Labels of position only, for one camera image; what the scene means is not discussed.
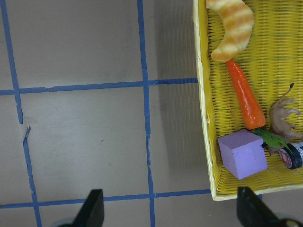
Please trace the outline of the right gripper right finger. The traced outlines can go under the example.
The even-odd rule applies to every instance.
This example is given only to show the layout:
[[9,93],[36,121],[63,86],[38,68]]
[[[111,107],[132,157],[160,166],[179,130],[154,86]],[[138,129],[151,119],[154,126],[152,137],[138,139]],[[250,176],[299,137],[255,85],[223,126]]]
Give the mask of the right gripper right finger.
[[243,227],[283,227],[279,219],[249,187],[238,187],[237,218]]

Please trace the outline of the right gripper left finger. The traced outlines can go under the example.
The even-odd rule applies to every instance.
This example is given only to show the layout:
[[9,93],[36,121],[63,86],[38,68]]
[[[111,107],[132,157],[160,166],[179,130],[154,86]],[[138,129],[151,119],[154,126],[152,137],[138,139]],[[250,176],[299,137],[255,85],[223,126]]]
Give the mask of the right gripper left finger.
[[72,227],[101,227],[104,223],[103,190],[91,190],[79,213],[72,222]]

